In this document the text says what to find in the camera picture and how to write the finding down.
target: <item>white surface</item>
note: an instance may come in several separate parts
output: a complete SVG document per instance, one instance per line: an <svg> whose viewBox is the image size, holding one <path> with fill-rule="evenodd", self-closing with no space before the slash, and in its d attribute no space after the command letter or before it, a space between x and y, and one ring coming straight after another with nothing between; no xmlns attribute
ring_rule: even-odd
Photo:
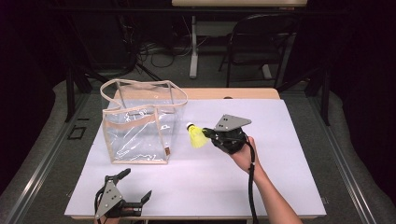
<svg viewBox="0 0 396 224"><path fill-rule="evenodd" d="M304 7L306 0L172 0L174 7Z"/></svg>
<svg viewBox="0 0 396 224"><path fill-rule="evenodd" d="M64 214L92 217L94 195L104 185L105 175L131 168L117 187L127 202L139 202L152 189L142 218L251 217L248 174L210 142L192 148L185 127L193 122L199 127L213 128L223 114L252 120L243 130L255 138L264 169L297 215L326 215L284 102L236 99L190 100L166 165L111 164L99 129ZM258 216L266 216L256 188L253 195Z"/></svg>

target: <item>white table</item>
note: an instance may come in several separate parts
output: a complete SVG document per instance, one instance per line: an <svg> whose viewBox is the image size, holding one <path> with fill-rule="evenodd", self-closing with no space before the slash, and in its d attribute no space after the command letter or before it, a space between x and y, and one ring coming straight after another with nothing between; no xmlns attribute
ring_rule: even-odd
<svg viewBox="0 0 396 224"><path fill-rule="evenodd" d="M305 7L307 0L172 0L174 7ZM198 67L198 35L227 35L235 22L217 21L198 24L195 16L191 21L191 67L190 78L197 78Z"/></svg>
<svg viewBox="0 0 396 224"><path fill-rule="evenodd" d="M326 215L288 109L277 99L189 100L166 165L111 164L100 128L64 214L93 218L94 195L105 175L131 168L117 185L124 199L138 202L152 190L139 219L251 218L248 175L210 142L192 148L185 128L189 121L212 128L223 114L252 120L243 129L255 137L264 169L298 216ZM258 217L266 217L256 188L253 195Z"/></svg>

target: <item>transparent tote bag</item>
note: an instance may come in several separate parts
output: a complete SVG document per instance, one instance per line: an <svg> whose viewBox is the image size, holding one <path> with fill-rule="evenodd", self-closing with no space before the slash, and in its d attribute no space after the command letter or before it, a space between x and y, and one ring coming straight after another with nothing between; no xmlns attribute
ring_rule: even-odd
<svg viewBox="0 0 396 224"><path fill-rule="evenodd" d="M171 81L103 84L103 132L112 163L168 163L172 133L188 102Z"/></svg>

